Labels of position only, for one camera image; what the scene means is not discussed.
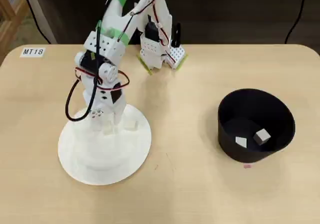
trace small cube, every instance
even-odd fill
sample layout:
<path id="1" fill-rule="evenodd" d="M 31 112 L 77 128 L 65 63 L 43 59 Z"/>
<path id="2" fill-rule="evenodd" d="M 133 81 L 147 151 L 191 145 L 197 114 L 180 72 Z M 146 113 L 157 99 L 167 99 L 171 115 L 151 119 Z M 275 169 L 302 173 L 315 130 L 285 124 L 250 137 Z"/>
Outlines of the small cube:
<path id="1" fill-rule="evenodd" d="M 136 120 L 126 120 L 124 122 L 124 126 L 123 127 L 127 131 L 134 132 L 134 131 L 138 130 L 138 121 L 136 121 Z"/>
<path id="2" fill-rule="evenodd" d="M 260 146 L 265 144 L 271 138 L 270 134 L 266 131 L 266 129 L 262 129 L 257 131 L 253 137 L 253 139 L 258 143 Z"/>
<path id="3" fill-rule="evenodd" d="M 247 148 L 247 138 L 236 136 L 235 142 L 238 143 L 240 146 Z"/>

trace wooden table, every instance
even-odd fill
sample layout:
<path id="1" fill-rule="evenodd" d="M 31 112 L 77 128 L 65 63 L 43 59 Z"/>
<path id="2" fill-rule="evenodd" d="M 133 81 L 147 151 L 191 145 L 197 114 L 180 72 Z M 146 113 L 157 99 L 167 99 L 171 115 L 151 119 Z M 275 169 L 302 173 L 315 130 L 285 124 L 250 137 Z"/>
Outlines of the wooden table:
<path id="1" fill-rule="evenodd" d="M 152 128 L 144 165 L 97 187 L 69 177 L 57 156 L 80 45 L 46 46 L 42 58 L 13 50 L 0 68 L 2 224 L 319 224 L 320 58 L 301 45 L 186 45 L 175 72 L 150 76 L 127 49 L 127 102 Z M 217 142 L 217 108 L 229 92 L 279 97 L 296 121 L 292 143 L 252 168 Z M 71 102 L 85 106 L 79 87 Z"/>

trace white circular platform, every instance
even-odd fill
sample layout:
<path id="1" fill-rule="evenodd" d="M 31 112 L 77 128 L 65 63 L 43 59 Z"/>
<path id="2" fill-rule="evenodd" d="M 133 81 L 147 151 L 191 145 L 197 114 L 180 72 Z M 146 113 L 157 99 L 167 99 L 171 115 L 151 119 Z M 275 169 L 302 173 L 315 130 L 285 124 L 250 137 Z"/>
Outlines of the white circular platform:
<path id="1" fill-rule="evenodd" d="M 75 116 L 85 113 L 85 109 Z M 127 104 L 126 120 L 138 121 L 135 131 L 124 129 L 124 120 L 111 134 L 92 131 L 91 119 L 69 121 L 58 142 L 58 156 L 64 170 L 79 182 L 108 185 L 135 173 L 146 160 L 151 146 L 150 125 L 141 111 Z"/>

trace black container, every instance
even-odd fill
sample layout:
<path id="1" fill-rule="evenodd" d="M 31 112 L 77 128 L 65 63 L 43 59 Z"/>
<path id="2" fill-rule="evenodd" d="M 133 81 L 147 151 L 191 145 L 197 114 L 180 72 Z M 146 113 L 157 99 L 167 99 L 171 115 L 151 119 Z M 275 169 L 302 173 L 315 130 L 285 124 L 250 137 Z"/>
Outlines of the black container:
<path id="1" fill-rule="evenodd" d="M 265 129 L 271 138 L 262 145 L 254 140 Z M 257 89 L 240 89 L 228 94 L 218 108 L 218 140 L 223 151 L 242 163 L 257 162 L 283 148 L 295 135 L 295 120 L 275 96 Z M 236 143 L 247 139 L 247 148 Z"/>

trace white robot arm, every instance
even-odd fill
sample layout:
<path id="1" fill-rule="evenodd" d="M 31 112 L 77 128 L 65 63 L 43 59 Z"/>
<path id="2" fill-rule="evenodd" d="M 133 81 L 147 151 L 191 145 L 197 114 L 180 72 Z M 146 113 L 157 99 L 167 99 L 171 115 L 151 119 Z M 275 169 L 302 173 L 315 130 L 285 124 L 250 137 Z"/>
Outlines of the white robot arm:
<path id="1" fill-rule="evenodd" d="M 85 87 L 83 96 L 92 125 L 97 129 L 110 121 L 117 125 L 122 118 L 127 104 L 122 88 L 129 84 L 129 78 L 118 70 L 118 66 L 136 29 L 143 32 L 140 58 L 149 69 L 160 69 L 163 62 L 176 69 L 186 56 L 180 41 L 172 40 L 172 16 L 165 0 L 138 0 L 135 7 L 122 16 L 125 2 L 107 0 L 108 8 L 102 21 L 84 43 L 87 51 L 79 52 L 75 57 L 76 72 L 80 73 L 76 75 Z M 126 84 L 121 84 L 118 74 L 127 78 Z M 69 119 L 81 121 L 83 118 Z"/>

